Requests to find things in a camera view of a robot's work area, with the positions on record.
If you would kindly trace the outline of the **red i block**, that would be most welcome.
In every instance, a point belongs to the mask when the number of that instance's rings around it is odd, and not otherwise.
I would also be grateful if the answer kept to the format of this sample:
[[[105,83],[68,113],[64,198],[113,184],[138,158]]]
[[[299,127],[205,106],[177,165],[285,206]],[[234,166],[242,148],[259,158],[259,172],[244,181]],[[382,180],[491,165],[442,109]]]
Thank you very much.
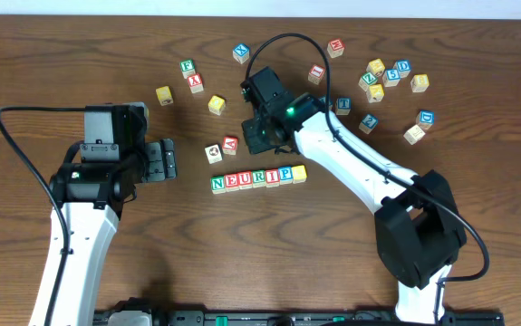
[[[265,186],[266,187],[279,187],[280,176],[277,169],[269,169],[265,171]]]
[[[307,80],[315,85],[319,85],[325,75],[326,70],[320,65],[313,65],[308,72]]]

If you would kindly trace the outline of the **blue P block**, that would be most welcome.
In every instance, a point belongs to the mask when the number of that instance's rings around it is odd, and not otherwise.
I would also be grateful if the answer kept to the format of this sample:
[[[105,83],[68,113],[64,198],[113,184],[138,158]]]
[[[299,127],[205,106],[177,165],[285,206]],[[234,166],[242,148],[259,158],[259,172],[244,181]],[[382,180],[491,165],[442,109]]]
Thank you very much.
[[[287,185],[292,184],[294,181],[293,170],[291,167],[280,167],[278,169],[279,174],[279,184]]]

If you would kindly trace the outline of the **green N block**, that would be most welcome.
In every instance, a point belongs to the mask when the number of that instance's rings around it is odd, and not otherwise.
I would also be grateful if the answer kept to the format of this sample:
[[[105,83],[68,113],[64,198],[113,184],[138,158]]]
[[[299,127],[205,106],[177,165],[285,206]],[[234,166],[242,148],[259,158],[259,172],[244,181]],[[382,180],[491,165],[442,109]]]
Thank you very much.
[[[227,191],[225,179],[223,176],[212,177],[210,179],[210,187],[213,194],[222,194]]]

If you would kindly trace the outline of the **green R block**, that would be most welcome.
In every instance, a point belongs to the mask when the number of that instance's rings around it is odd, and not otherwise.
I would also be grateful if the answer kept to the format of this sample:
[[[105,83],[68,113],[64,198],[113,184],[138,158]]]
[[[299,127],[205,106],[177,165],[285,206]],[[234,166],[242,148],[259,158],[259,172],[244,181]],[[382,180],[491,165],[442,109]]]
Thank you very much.
[[[252,172],[253,188],[266,187],[265,171],[254,170]]]

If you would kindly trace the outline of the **red U block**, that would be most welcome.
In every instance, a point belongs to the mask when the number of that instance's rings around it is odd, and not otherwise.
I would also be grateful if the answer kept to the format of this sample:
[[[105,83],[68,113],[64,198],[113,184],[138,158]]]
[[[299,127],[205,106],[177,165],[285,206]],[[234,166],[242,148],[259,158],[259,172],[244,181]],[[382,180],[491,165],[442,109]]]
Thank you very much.
[[[253,187],[253,179],[252,179],[251,171],[238,172],[236,175],[237,175],[237,179],[238,179],[238,187],[240,189],[249,189],[249,188]]]

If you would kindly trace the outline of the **red E block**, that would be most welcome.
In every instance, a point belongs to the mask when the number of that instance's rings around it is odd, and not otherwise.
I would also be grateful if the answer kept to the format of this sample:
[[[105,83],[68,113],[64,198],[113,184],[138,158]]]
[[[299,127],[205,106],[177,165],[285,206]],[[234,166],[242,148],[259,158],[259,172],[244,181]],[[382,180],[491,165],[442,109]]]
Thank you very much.
[[[226,192],[238,191],[239,180],[237,174],[226,174],[224,175],[225,189]]]

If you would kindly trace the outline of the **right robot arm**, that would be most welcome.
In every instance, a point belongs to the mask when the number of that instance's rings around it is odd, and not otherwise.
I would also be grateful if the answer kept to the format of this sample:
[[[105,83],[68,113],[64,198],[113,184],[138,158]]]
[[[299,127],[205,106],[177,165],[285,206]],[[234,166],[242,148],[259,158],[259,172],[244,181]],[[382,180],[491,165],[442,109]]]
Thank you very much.
[[[249,151],[288,146],[348,187],[374,215],[378,255],[398,281],[397,318],[438,323],[446,278],[467,241],[447,180],[435,171],[420,176],[383,157],[323,101],[309,93],[295,97],[268,67],[240,86],[254,111],[242,124]]]

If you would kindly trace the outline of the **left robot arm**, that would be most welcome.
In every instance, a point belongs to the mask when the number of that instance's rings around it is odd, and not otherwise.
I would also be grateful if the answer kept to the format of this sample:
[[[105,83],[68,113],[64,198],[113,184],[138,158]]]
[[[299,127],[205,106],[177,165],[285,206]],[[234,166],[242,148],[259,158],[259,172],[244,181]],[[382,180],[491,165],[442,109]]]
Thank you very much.
[[[69,147],[52,175],[56,202],[33,325],[92,323],[101,273],[125,202],[137,185],[178,174],[172,139],[147,142],[142,102],[88,106],[84,138]]]

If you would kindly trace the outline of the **yellow O block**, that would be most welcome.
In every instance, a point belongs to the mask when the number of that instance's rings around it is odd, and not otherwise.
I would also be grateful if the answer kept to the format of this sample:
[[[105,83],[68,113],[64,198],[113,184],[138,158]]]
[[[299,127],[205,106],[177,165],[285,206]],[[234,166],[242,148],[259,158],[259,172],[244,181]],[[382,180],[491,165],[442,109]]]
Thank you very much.
[[[208,102],[208,109],[210,112],[220,116],[223,112],[223,110],[226,107],[226,100],[217,96],[213,95]]]

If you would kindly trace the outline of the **blue T block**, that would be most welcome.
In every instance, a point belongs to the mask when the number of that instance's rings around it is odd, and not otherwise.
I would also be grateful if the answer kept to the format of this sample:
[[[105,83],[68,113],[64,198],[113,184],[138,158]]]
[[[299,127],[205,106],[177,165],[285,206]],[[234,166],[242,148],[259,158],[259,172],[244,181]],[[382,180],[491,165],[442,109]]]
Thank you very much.
[[[347,97],[339,97],[336,101],[335,114],[348,115],[352,109],[352,101]]]

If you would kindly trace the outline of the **green F block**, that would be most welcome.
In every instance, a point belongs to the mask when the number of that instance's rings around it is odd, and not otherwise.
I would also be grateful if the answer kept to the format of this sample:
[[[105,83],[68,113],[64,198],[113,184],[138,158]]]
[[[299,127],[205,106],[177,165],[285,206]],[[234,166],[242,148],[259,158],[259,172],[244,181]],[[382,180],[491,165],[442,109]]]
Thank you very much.
[[[179,67],[184,79],[196,73],[196,67],[192,59],[181,61]]]

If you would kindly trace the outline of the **blue 2 block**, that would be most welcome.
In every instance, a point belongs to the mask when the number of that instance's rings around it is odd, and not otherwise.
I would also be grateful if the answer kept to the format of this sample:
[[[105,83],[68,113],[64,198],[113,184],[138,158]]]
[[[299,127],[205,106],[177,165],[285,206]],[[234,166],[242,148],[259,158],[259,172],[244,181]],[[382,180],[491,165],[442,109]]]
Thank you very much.
[[[361,130],[362,132],[364,132],[365,134],[370,134],[374,129],[375,127],[377,126],[378,124],[378,119],[368,113],[361,121],[360,125],[359,125],[359,130]]]

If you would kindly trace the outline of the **yellow block below Z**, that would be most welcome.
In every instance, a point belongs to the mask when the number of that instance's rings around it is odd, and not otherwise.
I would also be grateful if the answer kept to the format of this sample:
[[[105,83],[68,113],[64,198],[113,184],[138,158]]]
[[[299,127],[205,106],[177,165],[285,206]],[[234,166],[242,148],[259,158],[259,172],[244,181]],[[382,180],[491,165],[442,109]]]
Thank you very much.
[[[384,95],[384,89],[381,84],[370,85],[366,91],[367,101],[369,103],[382,101]]]

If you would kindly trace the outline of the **blue 5 block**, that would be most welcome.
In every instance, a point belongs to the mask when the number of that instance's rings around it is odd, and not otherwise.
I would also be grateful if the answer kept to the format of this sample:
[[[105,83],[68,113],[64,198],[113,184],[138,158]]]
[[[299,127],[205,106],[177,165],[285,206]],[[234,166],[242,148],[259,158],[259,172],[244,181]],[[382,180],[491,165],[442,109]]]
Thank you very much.
[[[385,88],[397,86],[400,82],[400,74],[397,69],[387,69],[382,75],[382,83]]]

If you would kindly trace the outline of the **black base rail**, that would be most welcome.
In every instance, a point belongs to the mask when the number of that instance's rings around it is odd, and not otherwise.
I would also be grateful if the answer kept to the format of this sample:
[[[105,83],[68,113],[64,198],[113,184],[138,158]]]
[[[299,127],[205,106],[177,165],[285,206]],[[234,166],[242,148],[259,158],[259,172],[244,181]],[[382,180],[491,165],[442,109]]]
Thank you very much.
[[[355,312],[96,312],[94,325],[160,326],[321,326],[321,325],[402,325],[389,311]]]

